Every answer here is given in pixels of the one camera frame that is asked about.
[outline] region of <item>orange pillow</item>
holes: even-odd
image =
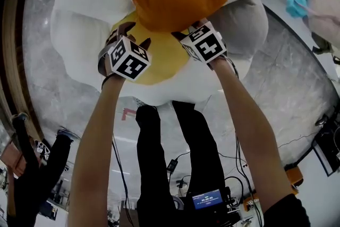
[[[227,0],[133,0],[138,19],[150,31],[182,31],[216,12]]]

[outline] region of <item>marble floor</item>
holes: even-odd
[[[54,0],[26,0],[23,26],[24,64],[29,91],[44,135],[51,144],[60,125],[81,136],[99,97],[99,92],[93,87],[78,83],[66,74],[63,60],[51,44],[50,14],[53,4]],[[283,164],[286,164],[294,162],[303,154],[311,143],[312,135],[288,145],[283,144],[317,132],[315,121],[325,112],[332,111],[338,102],[338,95],[311,52],[275,18],[270,15],[268,18],[267,40],[254,56],[243,84],[273,126],[277,143],[281,146],[279,151]],[[114,134],[129,196],[135,201],[140,193],[136,151],[139,127],[133,114],[125,115],[125,108],[137,109],[132,97],[120,98],[118,101]],[[224,94],[212,95],[197,108],[207,119],[219,152],[235,156],[234,127]],[[185,153],[188,146],[174,110],[168,104],[158,110],[162,144],[168,163]],[[66,180],[71,180],[77,148],[78,143],[74,142],[69,155],[71,169],[63,174]],[[226,174],[231,171],[237,175],[235,160],[221,157],[221,162]],[[173,194],[176,194],[175,181],[189,175],[190,171],[189,155],[182,156],[171,180]],[[235,195],[240,194],[240,186],[236,182],[228,184]],[[122,199],[124,187],[112,156],[109,207],[116,210]]]

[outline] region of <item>screen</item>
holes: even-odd
[[[196,210],[223,202],[221,193],[218,189],[205,194],[194,196],[192,197],[192,200]]]

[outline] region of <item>blue cloth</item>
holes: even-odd
[[[297,3],[305,7],[308,6],[307,0],[287,0],[286,12],[294,18],[304,17],[308,15],[308,12]]]

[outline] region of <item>black trousers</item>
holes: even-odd
[[[216,142],[210,133],[204,116],[194,110],[194,104],[173,102],[185,141],[190,147],[191,180],[187,198],[224,188],[224,173]],[[176,208],[169,192],[167,165],[160,143],[160,118],[151,106],[141,106],[136,113],[140,127],[137,143],[138,162],[141,173],[141,196],[137,203],[141,227],[153,225],[157,217],[164,226],[178,223]]]
[[[39,167],[24,121],[15,119],[13,126],[26,160],[24,173],[15,181],[14,185],[16,217],[34,218],[35,221],[40,205],[48,199],[64,171],[72,140],[68,136],[58,135],[50,150],[47,165]]]

